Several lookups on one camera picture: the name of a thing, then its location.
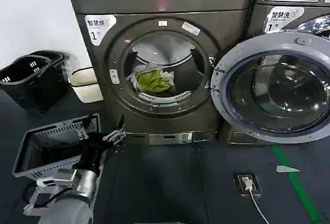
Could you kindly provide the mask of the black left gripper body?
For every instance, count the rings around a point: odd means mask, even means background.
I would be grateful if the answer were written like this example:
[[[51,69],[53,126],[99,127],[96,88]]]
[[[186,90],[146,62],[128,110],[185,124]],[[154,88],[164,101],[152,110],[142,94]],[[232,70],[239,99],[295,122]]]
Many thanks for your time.
[[[111,149],[113,141],[103,140],[105,133],[90,133],[89,138],[84,141],[82,154],[76,169],[92,171],[100,174],[101,158],[104,151]]]

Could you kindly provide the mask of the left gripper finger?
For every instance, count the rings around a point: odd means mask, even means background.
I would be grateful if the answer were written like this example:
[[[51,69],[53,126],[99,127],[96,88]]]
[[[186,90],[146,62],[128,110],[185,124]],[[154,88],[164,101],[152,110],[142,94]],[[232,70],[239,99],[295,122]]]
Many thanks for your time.
[[[80,127],[77,129],[77,134],[78,134],[78,138],[79,140],[87,140],[89,138],[86,129],[89,127],[90,125],[90,117],[87,117],[86,119],[84,119],[81,122]]]
[[[111,133],[105,135],[102,138],[102,141],[112,144],[113,146],[116,146],[124,139],[125,136],[126,136],[126,132],[124,125],[124,116],[122,116],[117,128],[113,130]]]

